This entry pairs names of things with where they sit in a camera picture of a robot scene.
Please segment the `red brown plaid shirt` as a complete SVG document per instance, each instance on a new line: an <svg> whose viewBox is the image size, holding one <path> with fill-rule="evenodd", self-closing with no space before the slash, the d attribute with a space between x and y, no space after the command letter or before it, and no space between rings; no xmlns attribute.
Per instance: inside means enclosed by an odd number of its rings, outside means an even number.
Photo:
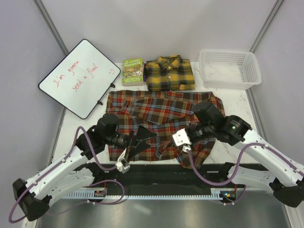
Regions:
<svg viewBox="0 0 304 228"><path fill-rule="evenodd" d="M220 98L212 92L148 92L121 90L112 91L107 99L106 113L118 117L118 132L129 134L136 132L139 126L156 133L156 137L147 141L151 146L131 160L164 161L176 159L182 167L191 168L187 153L175 147L172 135L178 130L199 120L193 108L201 102L210 102L224 114Z"/></svg>

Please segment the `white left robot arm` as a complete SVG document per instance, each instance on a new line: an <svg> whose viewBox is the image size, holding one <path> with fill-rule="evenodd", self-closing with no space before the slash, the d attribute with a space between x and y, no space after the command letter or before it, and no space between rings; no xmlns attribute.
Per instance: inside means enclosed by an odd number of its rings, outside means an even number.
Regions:
<svg viewBox="0 0 304 228"><path fill-rule="evenodd" d="M99 187L104 182L103 171L118 170L126 173L129 161L134 156L150 148L147 140L156 137L156 133L140 125L137 131L128 135L119 133L118 117L104 114L97 124L85 130L82 126L76 133L73 144L57 161L47 166L35 176L13 182L13 208L20 207L28 221L42 217L52 204L74 190L93 185ZM106 145L122 149L113 167L104 167L97 158Z"/></svg>

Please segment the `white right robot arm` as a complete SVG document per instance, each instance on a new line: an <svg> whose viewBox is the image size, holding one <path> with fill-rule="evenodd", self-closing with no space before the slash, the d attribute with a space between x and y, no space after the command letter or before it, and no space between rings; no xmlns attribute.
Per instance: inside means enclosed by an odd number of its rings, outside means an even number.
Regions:
<svg viewBox="0 0 304 228"><path fill-rule="evenodd" d="M216 138L240 150L236 164L226 163L218 181L198 177L212 186L232 183L271 193L281 203L296 208L304 200L304 166L278 151L263 139L250 124L236 115L224 116L209 102L194 106L198 119L185 128L187 143Z"/></svg>

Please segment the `folded yellow plaid shirt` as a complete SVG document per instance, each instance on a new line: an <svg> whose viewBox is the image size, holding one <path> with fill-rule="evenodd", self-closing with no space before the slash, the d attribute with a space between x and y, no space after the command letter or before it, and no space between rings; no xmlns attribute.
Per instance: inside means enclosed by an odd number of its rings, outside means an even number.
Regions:
<svg viewBox="0 0 304 228"><path fill-rule="evenodd" d="M180 91L195 89L195 77L190 60L180 55L158 57L146 62L149 91Z"/></svg>

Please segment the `white plastic basket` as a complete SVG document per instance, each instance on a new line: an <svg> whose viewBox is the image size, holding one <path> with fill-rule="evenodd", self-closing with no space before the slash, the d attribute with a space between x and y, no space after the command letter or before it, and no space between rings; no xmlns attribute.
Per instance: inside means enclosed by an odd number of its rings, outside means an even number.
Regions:
<svg viewBox="0 0 304 228"><path fill-rule="evenodd" d="M199 53L199 67L204 87L247 90L262 82L252 52L204 49Z"/></svg>

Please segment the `green treehouse book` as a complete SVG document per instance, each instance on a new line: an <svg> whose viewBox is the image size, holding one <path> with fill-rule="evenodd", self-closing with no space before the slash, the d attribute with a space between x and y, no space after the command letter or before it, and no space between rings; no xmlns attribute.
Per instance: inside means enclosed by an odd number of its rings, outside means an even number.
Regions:
<svg viewBox="0 0 304 228"><path fill-rule="evenodd" d="M123 61L122 85L142 86L143 81L143 59L133 58Z"/></svg>

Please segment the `white dry-erase board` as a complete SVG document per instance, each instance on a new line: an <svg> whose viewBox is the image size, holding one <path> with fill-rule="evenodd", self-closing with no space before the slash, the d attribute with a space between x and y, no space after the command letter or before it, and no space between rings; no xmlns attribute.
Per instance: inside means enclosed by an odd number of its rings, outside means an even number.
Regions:
<svg viewBox="0 0 304 228"><path fill-rule="evenodd" d="M86 119L120 75L120 68L87 39L39 83L39 89Z"/></svg>

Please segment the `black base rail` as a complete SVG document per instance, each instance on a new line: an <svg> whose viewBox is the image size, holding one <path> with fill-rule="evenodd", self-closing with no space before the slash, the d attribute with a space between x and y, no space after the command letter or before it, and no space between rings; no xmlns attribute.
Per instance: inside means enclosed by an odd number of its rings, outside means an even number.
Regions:
<svg viewBox="0 0 304 228"><path fill-rule="evenodd" d="M197 168L200 175L212 182L223 182L228 179L228 168L232 163L203 164ZM224 186L212 186L204 183L192 169L183 168L177 164L148 165L131 164L130 170L122 174L115 171L103 171L97 165L88 163L77 167L73 171L93 171L93 183L103 180L117 180L125 189L125 195L207 195L211 188L230 188L235 186L231 182ZM107 194L120 195L122 189L118 184L107 183Z"/></svg>

